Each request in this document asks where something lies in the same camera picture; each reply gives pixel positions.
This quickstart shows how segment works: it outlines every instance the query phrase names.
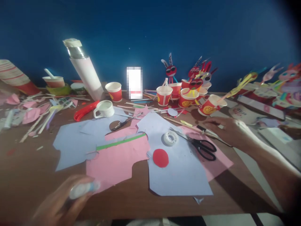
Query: black scissors handle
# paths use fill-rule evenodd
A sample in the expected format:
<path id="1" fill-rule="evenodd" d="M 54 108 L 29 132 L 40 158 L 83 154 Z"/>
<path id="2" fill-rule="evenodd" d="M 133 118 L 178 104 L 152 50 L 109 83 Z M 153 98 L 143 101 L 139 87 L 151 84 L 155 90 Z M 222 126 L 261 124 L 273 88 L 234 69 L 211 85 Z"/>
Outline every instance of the black scissors handle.
<path id="1" fill-rule="evenodd" d="M 206 160 L 208 161 L 214 161 L 216 160 L 216 156 L 213 154 L 213 152 L 216 152 L 216 147 L 209 141 L 206 140 L 197 140 L 193 139 L 191 141 L 191 144 L 197 149 L 198 153 Z M 206 152 L 211 158 L 208 158 L 205 156 L 202 152 Z"/>

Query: scissors blade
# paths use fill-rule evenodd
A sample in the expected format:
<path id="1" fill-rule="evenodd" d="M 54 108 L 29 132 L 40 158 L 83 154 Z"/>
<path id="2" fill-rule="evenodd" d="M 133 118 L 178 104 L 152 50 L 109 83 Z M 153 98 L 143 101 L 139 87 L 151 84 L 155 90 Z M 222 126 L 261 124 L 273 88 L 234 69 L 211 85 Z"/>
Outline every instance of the scissors blade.
<path id="1" fill-rule="evenodd" d="M 177 131 L 177 130 L 174 130 L 174 129 L 171 128 L 171 127 L 170 127 L 169 129 L 170 129 L 171 131 L 174 131 L 177 135 L 179 135 L 179 136 L 185 138 L 186 140 L 191 141 L 191 138 L 188 137 L 188 136 L 186 136 L 186 135 L 184 135 L 183 133 L 181 133 L 181 132 L 179 132 L 179 131 Z"/>

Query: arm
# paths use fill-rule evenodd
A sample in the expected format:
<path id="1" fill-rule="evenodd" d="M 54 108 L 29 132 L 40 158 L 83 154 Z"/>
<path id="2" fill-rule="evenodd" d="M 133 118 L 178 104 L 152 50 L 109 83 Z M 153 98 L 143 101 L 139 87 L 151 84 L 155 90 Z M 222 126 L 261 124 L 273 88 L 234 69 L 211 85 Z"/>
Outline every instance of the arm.
<path id="1" fill-rule="evenodd" d="M 94 178 L 86 175 L 74 175 L 69 177 L 55 192 L 50 194 L 39 206 L 28 225 L 30 226 L 72 226 L 86 202 L 91 197 L 89 192 L 76 199 L 70 205 L 66 205 L 70 190 L 74 185 L 89 183 Z"/>
<path id="2" fill-rule="evenodd" d="M 300 189 L 301 173 L 277 150 L 259 140 L 242 121 L 212 117 L 205 120 L 204 125 L 257 162 L 284 209 L 293 204 Z"/>

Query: blue wall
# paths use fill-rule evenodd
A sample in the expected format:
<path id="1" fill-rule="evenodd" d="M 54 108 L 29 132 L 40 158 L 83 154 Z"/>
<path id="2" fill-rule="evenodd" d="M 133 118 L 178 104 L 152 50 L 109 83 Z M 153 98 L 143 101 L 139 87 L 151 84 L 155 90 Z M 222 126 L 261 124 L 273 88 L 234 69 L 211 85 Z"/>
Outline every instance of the blue wall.
<path id="1" fill-rule="evenodd" d="M 0 58 L 39 86 L 45 67 L 79 78 L 62 43 L 71 37 L 81 40 L 102 81 L 124 88 L 127 66 L 143 67 L 144 88 L 161 85 L 160 60 L 170 52 L 178 80 L 201 55 L 211 57 L 219 67 L 211 91 L 229 91 L 252 69 L 301 61 L 296 25 L 273 0 L 4 0 L 0 21 Z"/>

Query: white bottle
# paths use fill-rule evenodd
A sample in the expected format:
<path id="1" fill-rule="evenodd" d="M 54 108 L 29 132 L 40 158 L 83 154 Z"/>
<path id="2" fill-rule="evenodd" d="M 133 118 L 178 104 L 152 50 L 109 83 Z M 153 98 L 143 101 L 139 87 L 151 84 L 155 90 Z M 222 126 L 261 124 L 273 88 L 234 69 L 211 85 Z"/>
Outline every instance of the white bottle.
<path id="1" fill-rule="evenodd" d="M 93 181 L 87 184 L 78 184 L 71 188 L 69 198 L 70 199 L 77 199 L 88 192 L 95 192 L 100 188 L 99 181 Z"/>
<path id="2" fill-rule="evenodd" d="M 81 41 L 70 38 L 63 40 L 63 43 L 68 49 L 70 61 L 72 62 L 79 77 L 81 77 L 86 90 L 94 101 L 101 100 L 104 94 L 103 88 L 90 57 L 82 48 Z"/>

